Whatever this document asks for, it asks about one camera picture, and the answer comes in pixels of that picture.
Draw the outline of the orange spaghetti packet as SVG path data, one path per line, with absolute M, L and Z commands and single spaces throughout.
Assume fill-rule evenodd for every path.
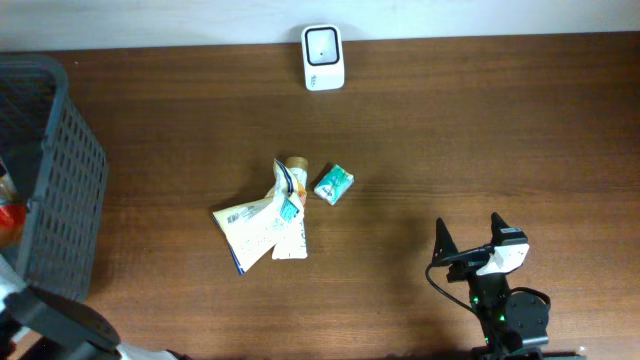
M 20 243 L 27 209 L 12 178 L 1 167 L 1 246 Z

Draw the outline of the white tube with tan cap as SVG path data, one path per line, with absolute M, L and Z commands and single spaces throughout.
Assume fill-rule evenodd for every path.
M 308 178 L 308 160 L 299 156 L 289 157 L 285 161 L 285 166 L 289 169 L 298 183 L 298 197 L 302 205 L 301 213 L 304 213 L 307 198 L 306 185 Z M 301 217 L 290 226 L 290 229 L 284 239 L 274 246 L 272 259 L 306 259 L 307 256 L 306 230 L 304 217 Z

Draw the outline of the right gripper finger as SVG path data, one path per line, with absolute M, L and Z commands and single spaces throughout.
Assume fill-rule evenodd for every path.
M 506 239 L 507 234 L 503 233 L 502 230 L 507 229 L 508 227 L 509 225 L 497 212 L 493 212 L 491 214 L 492 245 L 501 245 L 503 243 L 503 241 Z
M 444 267 L 456 260 L 459 251 L 446 227 L 444 220 L 439 217 L 436 220 L 436 239 L 432 255 L 433 267 Z

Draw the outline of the teal tissue pack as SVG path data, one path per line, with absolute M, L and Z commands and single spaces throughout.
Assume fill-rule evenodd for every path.
M 353 174 L 334 165 L 315 186 L 314 193 L 330 205 L 335 205 L 354 181 Z

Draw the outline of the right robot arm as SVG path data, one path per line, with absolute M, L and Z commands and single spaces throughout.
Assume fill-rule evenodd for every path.
M 512 288 L 507 276 L 519 269 L 529 252 L 529 240 L 519 227 L 508 225 L 492 213 L 489 243 L 460 251 L 444 222 L 435 225 L 432 260 L 425 269 L 428 283 L 448 300 L 470 312 L 479 321 L 485 345 L 471 350 L 473 359 L 580 359 L 576 352 L 547 353 L 547 326 L 551 298 L 529 287 Z M 449 283 L 465 282 L 469 300 L 464 303 L 431 277 L 434 268 L 447 268 Z

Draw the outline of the cream snack bag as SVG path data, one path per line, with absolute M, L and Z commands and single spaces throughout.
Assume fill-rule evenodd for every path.
M 265 197 L 212 213 L 240 275 L 276 244 L 302 234 L 307 170 L 308 161 L 302 157 L 275 160 L 275 183 Z

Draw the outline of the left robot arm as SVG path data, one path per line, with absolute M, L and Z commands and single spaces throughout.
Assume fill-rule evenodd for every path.
M 29 286 L 1 261 L 1 357 L 16 351 L 26 332 L 40 335 L 22 357 L 61 360 L 187 360 L 171 350 L 123 343 L 113 326 L 80 302 Z

